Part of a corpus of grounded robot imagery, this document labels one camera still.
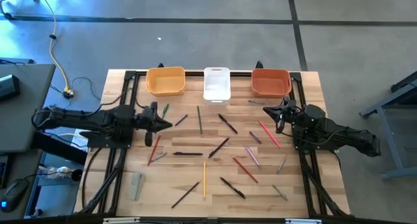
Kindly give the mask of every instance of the wooden tabletop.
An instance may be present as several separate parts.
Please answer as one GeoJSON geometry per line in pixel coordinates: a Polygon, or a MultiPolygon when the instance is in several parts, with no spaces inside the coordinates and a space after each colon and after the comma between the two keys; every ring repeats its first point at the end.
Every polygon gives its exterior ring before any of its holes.
{"type": "MultiPolygon", "coordinates": [[[[109,70],[104,86],[102,103],[111,102],[121,93],[125,70],[109,70]]],[[[307,104],[315,104],[326,111],[323,92],[317,72],[301,72],[307,104]]],[[[164,152],[168,155],[151,163],[147,161],[152,147],[144,143],[145,131],[135,132],[132,148],[128,150],[122,186],[120,192],[118,216],[168,216],[168,217],[307,217],[306,198],[301,177],[300,161],[293,148],[292,139],[275,134],[273,120],[263,112],[262,106],[249,103],[248,100],[261,100],[266,106],[279,105],[281,99],[254,98],[251,93],[251,80],[248,77],[231,78],[231,101],[229,105],[205,105],[203,99],[203,77],[187,77],[186,90],[180,96],[155,97],[146,91],[145,77],[141,77],[137,94],[138,102],[149,105],[158,102],[158,114],[169,103],[165,119],[175,124],[185,114],[185,119],[177,127],[161,132],[161,140],[156,155],[164,152]],[[196,106],[200,106],[203,137],[200,136],[196,106]],[[221,113],[238,131],[232,132],[223,123],[221,113]],[[274,137],[280,142],[278,148],[259,125],[265,123],[274,137]],[[262,144],[257,144],[249,135],[252,131],[262,144]],[[208,155],[226,137],[230,140],[211,159],[208,155]],[[249,146],[255,154],[261,168],[258,168],[244,146],[249,146]],[[203,156],[174,156],[174,152],[202,152],[203,156]],[[235,156],[259,183],[255,183],[231,156],[235,156]],[[281,162],[287,158],[279,175],[276,171],[281,162]],[[203,198],[203,162],[207,163],[207,198],[203,198]],[[136,201],[129,199],[130,182],[133,172],[145,173],[145,183],[140,197],[136,201]],[[245,194],[246,199],[239,197],[226,186],[220,176],[245,194]],[[201,183],[175,208],[171,206],[186,193],[196,182],[201,183]],[[280,197],[274,184],[288,201],[280,197]]],[[[285,133],[291,133],[286,125],[285,133]]],[[[103,183],[104,171],[108,160],[108,149],[103,149],[94,159],[87,175],[86,200],[93,197],[103,183]]],[[[323,186],[339,207],[349,213],[349,206],[343,186],[341,171],[337,158],[329,153],[317,151],[319,170],[323,186]]],[[[113,186],[110,189],[108,205],[111,201],[113,186]]],[[[312,189],[316,210],[318,210],[317,193],[312,189]]],[[[74,211],[81,209],[81,185],[74,211]]]]}

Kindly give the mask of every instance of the computer mouse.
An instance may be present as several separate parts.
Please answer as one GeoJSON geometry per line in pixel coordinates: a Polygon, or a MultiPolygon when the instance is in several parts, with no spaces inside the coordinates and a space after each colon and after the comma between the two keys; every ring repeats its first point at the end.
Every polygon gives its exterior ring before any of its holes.
{"type": "Polygon", "coordinates": [[[1,198],[0,208],[3,212],[11,212],[18,205],[27,187],[29,186],[28,181],[24,179],[16,179],[7,188],[6,192],[1,198]]]}

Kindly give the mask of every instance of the gray floor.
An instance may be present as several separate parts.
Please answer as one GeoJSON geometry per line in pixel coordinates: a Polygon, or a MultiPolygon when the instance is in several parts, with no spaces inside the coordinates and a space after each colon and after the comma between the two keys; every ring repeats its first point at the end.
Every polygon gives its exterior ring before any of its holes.
{"type": "MultiPolygon", "coordinates": [[[[291,19],[288,0],[48,1],[60,16],[291,19]]],[[[43,1],[8,0],[3,4],[6,11],[17,14],[49,15],[43,1]]],[[[295,0],[295,5],[301,20],[417,21],[415,0],[295,0]]],[[[51,63],[48,35],[52,27],[51,22],[0,21],[0,57],[51,63]]],[[[308,69],[320,73],[329,116],[340,124],[367,128],[382,139],[379,158],[368,158],[348,147],[340,151],[352,214],[415,223],[417,178],[379,178],[394,164],[379,120],[362,120],[358,112],[387,95],[390,85],[416,71],[417,27],[303,25],[300,31],[308,69]]],[[[91,78],[97,94],[102,92],[109,68],[151,68],[163,62],[187,69],[226,66],[250,70],[260,59],[267,67],[300,70],[292,25],[59,22],[57,35],[55,55],[68,77],[91,78]]],[[[55,74],[53,84],[62,89],[60,73],[55,74]]],[[[88,92],[78,91],[88,89],[88,83],[81,80],[74,85],[76,99],[71,108],[95,109],[98,101],[88,92]]],[[[50,91],[46,104],[64,107],[68,102],[50,91]]],[[[69,214],[73,196],[60,198],[67,206],[46,201],[56,193],[75,192],[45,189],[38,207],[50,215],[69,214]]]]}

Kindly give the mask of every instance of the yellow pencil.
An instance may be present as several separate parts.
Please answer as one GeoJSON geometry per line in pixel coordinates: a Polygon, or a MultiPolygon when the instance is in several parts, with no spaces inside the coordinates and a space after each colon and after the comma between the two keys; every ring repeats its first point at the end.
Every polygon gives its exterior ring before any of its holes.
{"type": "Polygon", "coordinates": [[[206,199],[206,162],[203,164],[203,198],[206,199]]]}

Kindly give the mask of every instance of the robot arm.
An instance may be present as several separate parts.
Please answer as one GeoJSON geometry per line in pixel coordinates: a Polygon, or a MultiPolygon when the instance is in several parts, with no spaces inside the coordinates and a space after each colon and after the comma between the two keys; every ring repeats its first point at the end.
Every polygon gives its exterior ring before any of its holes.
{"type": "Polygon", "coordinates": [[[127,148],[131,144],[132,130],[143,129],[147,131],[145,144],[151,146],[152,133],[172,127],[171,123],[158,116],[157,110],[156,102],[150,107],[145,106],[142,113],[137,115],[129,105],[95,112],[46,107],[33,115],[32,123],[37,130],[60,126],[89,130],[81,132],[82,136],[92,139],[89,140],[89,147],[127,148]]]}
{"type": "Polygon", "coordinates": [[[326,113],[316,105],[300,109],[295,101],[284,99],[281,105],[264,107],[263,110],[275,120],[276,133],[282,133],[285,122],[291,124],[295,145],[302,145],[300,149],[337,150],[349,145],[367,156],[381,155],[379,140],[374,134],[340,126],[326,118],[326,113]]]}

